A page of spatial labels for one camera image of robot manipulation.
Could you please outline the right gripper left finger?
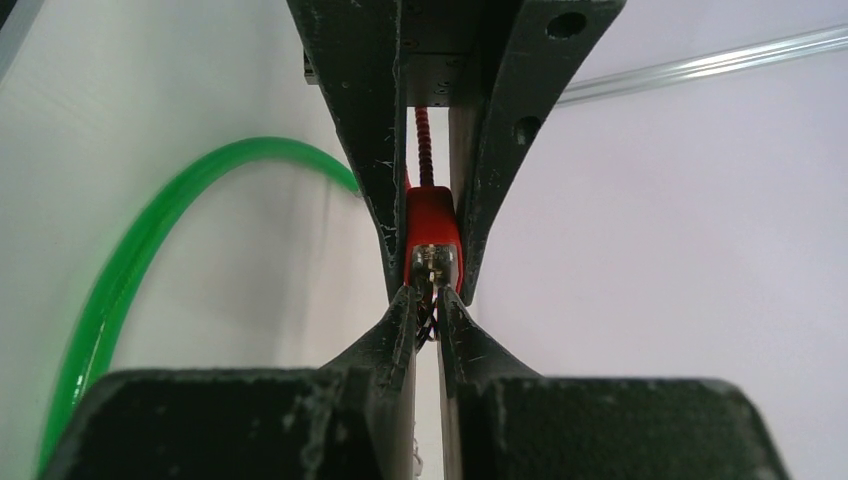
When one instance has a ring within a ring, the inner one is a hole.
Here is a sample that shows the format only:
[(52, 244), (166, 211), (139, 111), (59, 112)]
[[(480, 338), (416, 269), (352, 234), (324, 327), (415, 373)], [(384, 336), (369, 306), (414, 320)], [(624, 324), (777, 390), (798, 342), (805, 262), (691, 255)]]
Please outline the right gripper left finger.
[(317, 369), (127, 370), (84, 396), (45, 479), (410, 479), (416, 302)]

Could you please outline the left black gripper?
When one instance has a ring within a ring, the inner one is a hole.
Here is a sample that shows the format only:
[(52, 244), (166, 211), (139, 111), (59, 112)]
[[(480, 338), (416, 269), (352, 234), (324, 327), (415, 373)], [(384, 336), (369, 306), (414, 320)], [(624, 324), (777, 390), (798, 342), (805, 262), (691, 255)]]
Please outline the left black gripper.
[(450, 177), (471, 304), (493, 224), (566, 86), (622, 1), (291, 1), (374, 222), (387, 295), (403, 283), (406, 107), (450, 105)]

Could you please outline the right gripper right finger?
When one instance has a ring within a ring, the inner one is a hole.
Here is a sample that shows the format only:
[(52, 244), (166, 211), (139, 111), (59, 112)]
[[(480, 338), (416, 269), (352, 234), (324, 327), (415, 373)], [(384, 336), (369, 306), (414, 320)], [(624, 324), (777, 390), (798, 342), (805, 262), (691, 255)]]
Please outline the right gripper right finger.
[(786, 479), (744, 392), (715, 378), (546, 377), (437, 301), (448, 479)]

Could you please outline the red cable lock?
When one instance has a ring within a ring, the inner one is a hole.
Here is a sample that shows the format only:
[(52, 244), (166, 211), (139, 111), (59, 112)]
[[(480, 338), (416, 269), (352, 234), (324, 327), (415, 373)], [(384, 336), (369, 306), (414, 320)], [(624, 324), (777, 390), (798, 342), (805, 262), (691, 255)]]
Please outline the red cable lock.
[(451, 190), (437, 186), (428, 108), (414, 108), (418, 144), (419, 184), (406, 188), (406, 265), (404, 280), (412, 284), (414, 252), (417, 247), (447, 246), (453, 252), (447, 280), (459, 293), (464, 280), (463, 251)]

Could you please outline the green cable lock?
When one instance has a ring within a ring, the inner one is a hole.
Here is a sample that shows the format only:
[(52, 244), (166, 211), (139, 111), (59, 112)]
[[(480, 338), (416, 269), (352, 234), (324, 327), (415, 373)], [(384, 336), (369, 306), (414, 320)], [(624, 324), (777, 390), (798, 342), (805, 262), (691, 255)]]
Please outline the green cable lock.
[(173, 176), (140, 210), (105, 260), (86, 297), (58, 367), (35, 472), (47, 466), (87, 390), (109, 369), (124, 322), (157, 253), (188, 208), (230, 172), (258, 161), (295, 164), (358, 194), (349, 167), (307, 143), (260, 136), (218, 147)]

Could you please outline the left aluminium corner post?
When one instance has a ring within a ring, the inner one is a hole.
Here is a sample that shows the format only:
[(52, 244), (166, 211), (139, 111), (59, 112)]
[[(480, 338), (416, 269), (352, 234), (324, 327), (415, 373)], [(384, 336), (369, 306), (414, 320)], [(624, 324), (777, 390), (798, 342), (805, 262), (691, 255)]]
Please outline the left aluminium corner post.
[(569, 107), (601, 99), (661, 89), (690, 81), (766, 67), (847, 48), (845, 24), (757, 44), (619, 72), (570, 84), (555, 106)]

